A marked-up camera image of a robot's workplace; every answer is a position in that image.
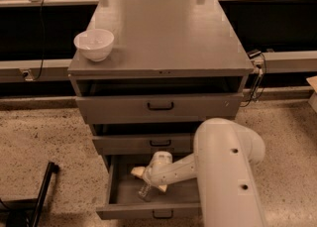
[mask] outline robotic hand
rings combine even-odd
[[[264,141],[253,130],[225,119],[203,122],[194,137],[193,154],[173,163],[168,152],[156,152],[147,167],[132,174],[146,185],[145,198],[154,186],[197,178],[206,227],[265,227],[264,212],[250,164],[264,159]]]

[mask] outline drawer handle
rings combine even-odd
[[[155,141],[150,140],[150,145],[152,147],[170,146],[171,140],[166,140],[166,141],[162,141],[162,142],[155,142]]]
[[[154,219],[171,219],[174,216],[174,211],[171,209],[169,216],[157,216],[156,212],[153,210],[152,211],[152,216],[153,216]]]
[[[166,107],[155,107],[155,106],[151,106],[151,103],[148,103],[148,109],[150,111],[169,111],[172,108],[174,108],[174,103],[173,102],[170,102],[170,105],[166,106]]]

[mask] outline speckled floor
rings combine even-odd
[[[317,113],[307,99],[261,101],[241,108],[236,122],[266,144],[254,176],[269,226],[317,226]],[[73,101],[0,100],[0,197],[37,197],[48,161],[53,177],[39,226],[200,226],[200,219],[101,221],[108,174]],[[0,214],[0,226],[6,215]]]

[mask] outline cardboard box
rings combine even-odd
[[[313,87],[315,92],[311,95],[308,103],[317,112],[317,76],[307,78],[308,83]]]

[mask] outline power outlet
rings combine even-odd
[[[29,68],[20,68],[20,72],[24,80],[34,81],[34,76],[32,74],[32,71]]]

